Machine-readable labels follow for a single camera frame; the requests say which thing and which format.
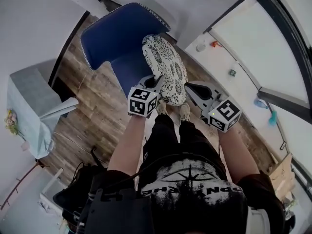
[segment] white tablecloth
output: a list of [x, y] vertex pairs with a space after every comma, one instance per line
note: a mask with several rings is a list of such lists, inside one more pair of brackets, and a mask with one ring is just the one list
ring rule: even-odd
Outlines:
[[59, 117], [76, 104], [75, 98], [62, 103], [37, 69], [26, 68], [9, 77], [7, 109], [17, 114], [19, 129], [37, 159], [49, 154]]

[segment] leg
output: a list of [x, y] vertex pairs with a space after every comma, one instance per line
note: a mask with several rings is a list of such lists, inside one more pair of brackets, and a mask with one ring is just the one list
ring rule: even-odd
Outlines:
[[146, 159], [146, 154], [149, 156], [161, 156], [164, 149], [177, 144], [178, 140], [175, 133], [175, 125], [171, 118], [167, 115], [166, 103], [163, 100], [159, 101], [157, 106], [158, 116], [155, 119], [152, 134], [143, 147], [143, 157]]
[[180, 108], [180, 120], [181, 120], [181, 125], [179, 128], [179, 133], [181, 137], [180, 142], [181, 143], [205, 142], [211, 146], [210, 142], [202, 134], [202, 132], [199, 131], [195, 127], [195, 125], [190, 122], [190, 113], [191, 113], [190, 106], [187, 103], [184, 103]]

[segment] sleeve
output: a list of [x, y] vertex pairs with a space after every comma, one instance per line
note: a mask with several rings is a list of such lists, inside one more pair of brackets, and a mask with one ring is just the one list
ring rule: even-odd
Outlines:
[[114, 193], [122, 189], [134, 188], [135, 183], [133, 179], [129, 178], [129, 175], [121, 171], [109, 170], [102, 172], [94, 176], [91, 192], [95, 192], [99, 188], [105, 190], [107, 187], [109, 188], [105, 191], [106, 193]]
[[284, 233], [284, 206], [275, 196], [269, 176], [266, 174], [248, 175], [242, 178], [237, 185], [243, 189], [249, 206], [264, 209], [267, 212], [271, 233]]

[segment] patterned cushion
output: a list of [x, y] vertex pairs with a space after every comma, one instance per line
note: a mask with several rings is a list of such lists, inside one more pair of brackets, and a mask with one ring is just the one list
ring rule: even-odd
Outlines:
[[180, 106], [186, 100], [184, 84], [187, 74], [179, 54], [173, 46], [159, 35], [147, 35], [143, 39], [143, 54], [155, 79], [164, 75], [160, 95], [166, 103]]

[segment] blue chair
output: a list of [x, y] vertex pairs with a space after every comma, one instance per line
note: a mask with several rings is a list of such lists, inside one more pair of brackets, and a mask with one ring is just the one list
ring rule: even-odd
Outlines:
[[143, 55], [143, 38], [168, 31], [169, 25], [152, 10], [129, 3], [90, 25], [80, 42], [88, 66], [96, 70], [109, 61], [128, 97], [131, 87], [153, 74]]

